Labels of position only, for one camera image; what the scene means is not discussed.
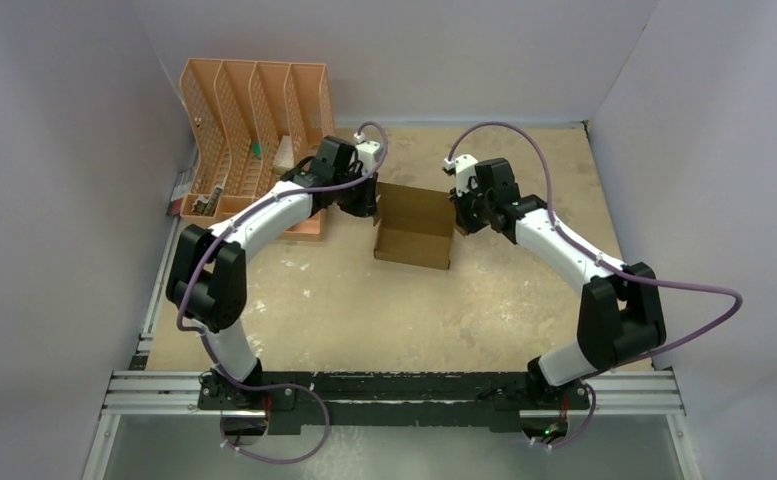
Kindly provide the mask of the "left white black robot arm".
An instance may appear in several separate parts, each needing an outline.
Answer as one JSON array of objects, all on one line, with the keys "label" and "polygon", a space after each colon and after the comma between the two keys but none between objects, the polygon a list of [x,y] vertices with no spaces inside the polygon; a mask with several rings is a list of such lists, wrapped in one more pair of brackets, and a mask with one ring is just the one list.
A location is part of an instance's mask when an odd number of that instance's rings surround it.
[{"label": "left white black robot arm", "polygon": [[177,306],[176,326],[196,334],[222,378],[223,395],[248,409],[268,390],[262,367],[240,324],[250,261],[284,231],[338,205],[356,217],[376,213],[378,170],[385,142],[325,137],[317,153],[286,171],[259,200],[208,228],[180,234],[165,294]]}]

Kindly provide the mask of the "orange plastic file organizer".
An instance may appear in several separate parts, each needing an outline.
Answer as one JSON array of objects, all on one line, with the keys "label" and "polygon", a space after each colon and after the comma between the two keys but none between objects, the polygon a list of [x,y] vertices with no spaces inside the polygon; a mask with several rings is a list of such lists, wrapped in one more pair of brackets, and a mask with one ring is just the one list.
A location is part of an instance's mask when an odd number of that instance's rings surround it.
[{"label": "orange plastic file organizer", "polygon": [[314,154],[335,132],[323,63],[191,58],[179,86],[198,149],[187,224],[231,218],[270,190],[282,160]]}]

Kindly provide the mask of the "brown cardboard box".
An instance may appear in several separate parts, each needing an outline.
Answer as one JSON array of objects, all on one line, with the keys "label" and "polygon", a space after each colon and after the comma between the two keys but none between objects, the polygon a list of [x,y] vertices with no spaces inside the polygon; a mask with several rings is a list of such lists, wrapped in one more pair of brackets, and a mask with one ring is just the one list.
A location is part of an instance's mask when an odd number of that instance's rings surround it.
[{"label": "brown cardboard box", "polygon": [[377,260],[448,270],[455,211],[443,191],[381,182],[377,188]]}]

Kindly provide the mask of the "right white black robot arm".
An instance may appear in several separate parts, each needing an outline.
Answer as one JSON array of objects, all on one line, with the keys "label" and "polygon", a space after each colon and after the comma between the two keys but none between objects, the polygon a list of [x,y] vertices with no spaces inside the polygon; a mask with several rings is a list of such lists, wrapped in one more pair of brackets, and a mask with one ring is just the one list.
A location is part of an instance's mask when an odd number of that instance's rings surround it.
[{"label": "right white black robot arm", "polygon": [[544,260],[579,295],[574,340],[527,365],[525,392],[533,404],[548,407],[575,381],[665,343],[657,287],[630,279],[654,280],[649,266],[605,259],[601,250],[584,244],[543,199],[521,194],[504,158],[462,155],[445,160],[443,170],[455,180],[448,198],[463,234],[490,228]]}]

